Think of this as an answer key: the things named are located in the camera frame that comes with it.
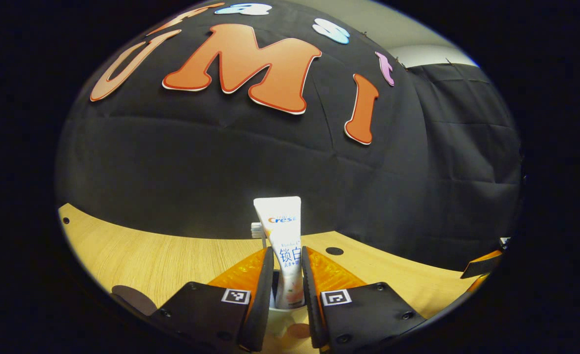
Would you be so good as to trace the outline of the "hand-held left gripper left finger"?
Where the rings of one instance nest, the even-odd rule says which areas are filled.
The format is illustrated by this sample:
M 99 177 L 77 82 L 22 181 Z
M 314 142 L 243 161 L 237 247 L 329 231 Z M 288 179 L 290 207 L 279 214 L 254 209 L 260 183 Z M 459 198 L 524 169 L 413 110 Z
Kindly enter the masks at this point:
M 274 253 L 260 249 L 209 284 L 188 282 L 150 315 L 152 324 L 199 353 L 251 353 L 263 348 Z

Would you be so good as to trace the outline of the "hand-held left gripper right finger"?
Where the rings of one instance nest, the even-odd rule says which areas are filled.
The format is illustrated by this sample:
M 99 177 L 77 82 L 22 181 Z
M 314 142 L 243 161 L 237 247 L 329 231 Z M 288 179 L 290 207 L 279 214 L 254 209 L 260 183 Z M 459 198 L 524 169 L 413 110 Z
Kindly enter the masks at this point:
M 307 246 L 302 262 L 311 343 L 321 353 L 375 353 L 426 321 L 386 282 L 367 284 Z

